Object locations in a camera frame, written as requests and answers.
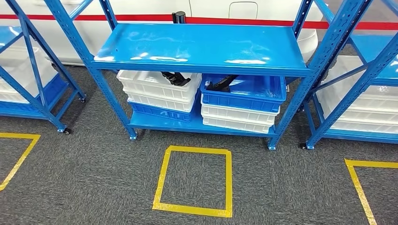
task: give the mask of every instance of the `yellow tape square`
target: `yellow tape square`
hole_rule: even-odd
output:
[[[182,152],[194,152],[194,153],[204,153],[204,154],[221,154],[225,155],[226,162],[226,195],[225,195],[225,209],[211,209],[202,207],[192,207],[177,204],[161,203],[161,195],[163,191],[164,181],[166,179],[166,172],[168,162],[170,160],[170,155],[172,151],[182,151]],[[231,152],[226,149],[207,149],[207,148],[195,148],[195,147],[184,147],[184,146],[173,146],[170,145],[164,154],[163,164],[161,166],[161,172],[159,175],[158,187],[155,192],[155,198],[153,200],[153,210],[163,210],[171,212],[181,212],[189,214],[197,214],[203,216],[212,217],[232,217],[232,155]]]
[[[40,135],[30,135],[30,134],[12,134],[12,133],[0,133],[0,138],[22,138],[22,139],[32,139],[28,148],[22,153],[21,157],[15,164],[15,166],[11,169],[10,173],[4,179],[4,181],[0,184],[0,191],[4,190],[10,180],[13,178],[15,173],[18,171],[21,164],[24,162],[26,157],[29,155],[33,147],[36,145],[37,141],[40,138]]]
[[[370,225],[377,225],[375,217],[373,215],[372,210],[370,209],[369,203],[367,202],[365,192],[362,189],[360,184],[360,180],[355,172],[354,166],[364,166],[364,167],[378,167],[378,168],[393,168],[398,169],[398,163],[394,162],[377,162],[377,161],[360,161],[360,160],[349,160],[344,159],[345,164],[348,168],[348,172],[350,172],[350,176],[352,182],[354,183],[355,189],[357,190],[358,197],[360,198],[360,202],[362,204],[363,210],[365,211],[367,220]]]

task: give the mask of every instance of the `white vehicle body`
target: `white vehicle body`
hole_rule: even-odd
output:
[[[68,12],[74,9],[82,0],[61,0]],[[17,0],[28,15],[51,15],[43,0]],[[111,0],[116,15],[171,14],[184,11],[187,16],[286,20],[293,21],[301,4],[301,0]],[[5,1],[0,1],[0,15],[13,15]],[[94,0],[82,15],[103,15],[98,0]],[[320,21],[322,13],[313,4],[307,21]],[[32,20],[46,42],[55,54],[65,64],[81,65],[82,61],[74,48],[60,29],[55,20]],[[107,21],[75,21],[74,22],[84,42],[92,54],[101,48],[111,30]],[[0,19],[0,25],[19,25],[16,19]],[[16,45],[24,45],[23,40]],[[298,38],[298,45],[307,61],[318,46],[318,36],[315,29],[303,29]]]

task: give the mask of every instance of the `plastic storage bin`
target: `plastic storage bin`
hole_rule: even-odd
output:
[[[338,98],[332,97],[337,96],[337,93],[331,92],[334,89],[329,89],[328,92],[320,90],[316,93],[317,98],[322,106],[323,116],[328,117],[337,104],[341,101]],[[391,111],[385,108],[365,108],[365,107],[354,107],[350,106],[339,118],[345,120],[372,120],[380,123],[389,124],[390,122],[398,122],[398,111]]]
[[[127,92],[141,92],[145,95],[156,95],[165,98],[191,100],[202,79],[201,74],[181,73],[191,80],[183,87],[175,86],[163,77],[161,72],[121,70],[117,79],[122,82]]]
[[[151,106],[151,105],[143,105],[143,104],[134,103],[134,102],[129,102],[129,104],[133,108],[134,112],[145,113],[145,114],[154,115],[154,116],[160,116],[160,117],[164,117],[167,119],[173,119],[173,120],[178,120],[178,121],[182,121],[182,122],[190,122],[192,113],[194,112],[194,111],[181,112],[181,111],[176,111],[176,110],[171,110],[171,109],[155,107],[155,106]]]
[[[358,56],[338,56],[336,64],[329,70],[328,77],[322,83],[333,80],[361,65],[363,64]],[[359,72],[322,89],[325,92],[324,95],[330,98],[337,97],[340,100],[343,99],[363,73],[364,71]],[[368,89],[351,104],[351,107],[366,108],[375,111],[398,111],[398,87],[369,86]]]
[[[68,87],[68,83],[64,82],[59,74],[57,74],[44,88],[43,93],[46,98],[46,101],[49,106],[54,106],[61,95],[64,93],[66,88]],[[40,96],[37,96],[36,99],[41,102]],[[15,103],[15,102],[2,102],[0,101],[0,112],[1,111],[29,111],[29,112],[38,112],[38,110],[32,106],[31,104],[25,103]]]
[[[39,48],[33,48],[43,87],[46,86],[58,72],[52,67]],[[32,96],[38,95],[38,87],[33,74],[31,61],[24,48],[8,48],[0,54],[0,65]],[[29,103],[7,82],[0,78],[0,101]]]
[[[268,134],[269,128],[274,125],[273,122],[256,124],[247,121],[231,120],[228,117],[221,116],[203,116],[203,124],[222,128],[231,128],[237,130],[252,131],[257,133]]]
[[[269,125],[270,123],[274,124],[275,116],[279,114],[279,112],[270,113],[250,109],[232,108],[228,106],[207,105],[203,103],[203,95],[201,100],[201,114],[204,117],[218,116],[230,118],[231,120]]]
[[[127,99],[127,101],[129,102],[151,105],[182,112],[190,112],[193,103],[195,102],[195,96],[192,96],[191,99],[185,101],[178,98],[155,97],[150,95],[132,93],[128,92],[126,89],[123,89],[123,91],[126,92],[126,94],[129,96],[129,98]]]
[[[286,100],[286,82],[277,76],[238,76],[230,93],[206,90],[209,82],[218,83],[226,75],[203,74],[200,90],[203,103],[277,113]]]
[[[389,133],[398,134],[398,123],[378,123],[373,120],[345,120],[339,119],[336,121],[332,129],[339,130],[354,130],[354,131],[365,131],[375,133]]]

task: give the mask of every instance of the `white plastic crate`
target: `white plastic crate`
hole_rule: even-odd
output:
[[[193,103],[195,101],[195,95],[193,95],[192,98],[189,100],[181,100],[178,98],[171,98],[171,97],[166,98],[166,97],[157,97],[145,94],[132,93],[128,92],[124,88],[123,91],[126,92],[126,94],[129,96],[128,101],[182,111],[182,112],[190,112]]]
[[[257,133],[268,134],[269,128],[273,126],[274,123],[268,124],[256,124],[249,123],[245,121],[238,120],[230,120],[226,117],[216,117],[216,116],[203,116],[203,124],[214,126],[214,127],[222,127],[222,128],[231,128],[236,130],[244,130],[251,131]]]
[[[191,80],[183,87],[170,84],[161,72],[121,70],[117,79],[123,84],[123,89],[130,93],[142,93],[149,96],[191,100],[202,79],[201,74],[181,73]]]
[[[398,123],[390,123],[387,125],[384,123],[377,123],[372,120],[344,120],[340,118],[331,128],[339,130],[398,134]]]
[[[39,48],[33,48],[43,87],[57,75],[51,62],[44,57]],[[38,95],[31,61],[26,48],[10,47],[0,54],[0,65],[32,96]],[[0,101],[29,103],[7,82],[0,78]]]
[[[202,99],[203,95],[201,98],[201,104],[202,104],[201,114],[204,117],[219,116],[219,117],[230,118],[231,120],[239,120],[243,122],[269,125],[270,123],[274,124],[275,116],[279,114],[279,112],[270,113],[270,112],[241,109],[241,108],[234,108],[234,107],[227,107],[220,105],[208,105],[208,104],[203,104]]]
[[[328,77],[322,83],[333,80],[361,65],[363,63],[358,56],[338,56],[336,64],[329,70]],[[363,73],[364,71],[359,72],[322,89],[324,96],[338,98],[339,100],[343,99]],[[398,111],[398,87],[369,86],[351,106],[377,111]]]
[[[333,98],[332,93],[328,92],[328,97],[324,96],[325,92],[320,90],[316,93],[318,100],[322,106],[323,116],[328,117],[333,109],[339,103],[339,99]],[[373,109],[364,107],[350,106],[339,118],[345,120],[371,120],[374,122],[390,124],[391,122],[398,123],[398,111],[388,111],[386,109]]]

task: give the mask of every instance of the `blue metal shelf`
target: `blue metal shelf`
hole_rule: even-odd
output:
[[[76,14],[68,15],[59,0],[44,1],[126,128],[130,139],[137,138],[134,128],[268,136],[271,137],[268,149],[275,150],[308,91],[336,58],[357,25],[361,12],[372,0],[344,0],[308,65],[301,56],[297,37],[313,0],[301,2],[292,27],[117,23],[109,0],[100,0],[112,33],[96,56],[91,55],[73,24],[72,19]],[[183,23],[184,19],[175,21]],[[268,75],[301,79],[279,124],[272,128],[270,134],[263,135],[205,126],[200,116],[189,125],[139,112],[135,112],[129,120],[104,79],[102,69]]]
[[[23,36],[22,28],[16,26],[0,26],[0,53]]]
[[[351,35],[350,43],[357,51],[363,63],[374,60],[391,41],[392,35]],[[373,85],[398,86],[397,58],[376,77]]]
[[[191,115],[190,122],[180,122],[177,120],[162,118],[158,116],[148,115],[140,112],[134,112],[130,126],[140,129],[155,129],[180,132],[194,132],[206,134],[223,134],[223,135],[240,135],[240,136],[256,136],[256,137],[273,137],[275,136],[275,126],[269,129],[268,134],[248,132],[243,130],[228,129],[222,127],[213,127],[203,124],[203,118],[200,115],[200,98],[198,98],[193,106],[194,113]]]
[[[28,104],[1,102],[0,115],[48,120],[58,128],[58,132],[69,134],[71,132],[70,129],[60,121],[60,118],[65,113],[66,109],[72,103],[73,98],[77,94],[80,97],[79,99],[83,102],[86,95],[56,57],[43,37],[28,19],[28,16],[18,5],[16,0],[5,1],[18,17],[21,26],[0,26],[0,53],[7,47],[10,47],[19,38],[24,38],[32,65],[31,68],[33,71],[33,76],[38,88],[38,96],[32,96],[23,86],[21,86],[21,84],[15,80],[11,74],[9,74],[3,67],[0,66],[0,77],[29,102]],[[36,57],[31,43],[31,37],[37,41],[50,60],[58,68],[59,74],[57,74],[45,88],[43,88],[41,81],[40,72],[38,70]],[[68,87],[71,88],[72,94],[62,105],[58,113],[54,115],[51,112],[51,109],[59,101]]]
[[[323,2],[323,0],[315,0],[316,4],[320,7],[320,10],[325,15],[329,23],[333,23],[339,18],[335,18],[331,10]],[[361,0],[363,7],[357,12],[357,21],[366,12],[371,0]],[[398,15],[397,4],[391,0],[383,0],[387,6]],[[348,4],[356,4],[354,0],[351,0]],[[352,35],[347,32],[346,34],[347,43],[353,45],[357,51],[360,59],[364,63],[363,66],[358,67],[340,77],[333,79],[327,83],[321,84],[321,80],[325,76],[325,73],[321,74],[311,90],[307,94],[303,108],[308,117],[309,126],[312,135],[308,138],[302,147],[307,149],[314,149],[314,145],[321,138],[336,138],[346,140],[357,140],[357,141],[369,141],[369,142],[383,142],[383,143],[398,143],[398,134],[384,134],[384,133],[373,133],[373,132],[361,132],[361,131],[347,131],[331,129],[333,124],[338,118],[350,107],[350,105],[356,100],[356,98],[370,85],[381,85],[381,86],[398,86],[398,34],[395,36],[386,35]],[[329,69],[330,65],[325,67],[325,72]],[[332,84],[335,84],[351,75],[354,75],[360,71],[366,70],[359,80],[352,86],[348,93],[338,103],[335,109],[330,113],[327,118],[323,117],[323,110],[319,101],[316,97],[316,91],[326,88]],[[308,106],[310,101],[314,102],[317,116],[320,120],[319,127],[315,127],[310,108]]]
[[[120,23],[94,57],[101,69],[305,77],[291,27]]]

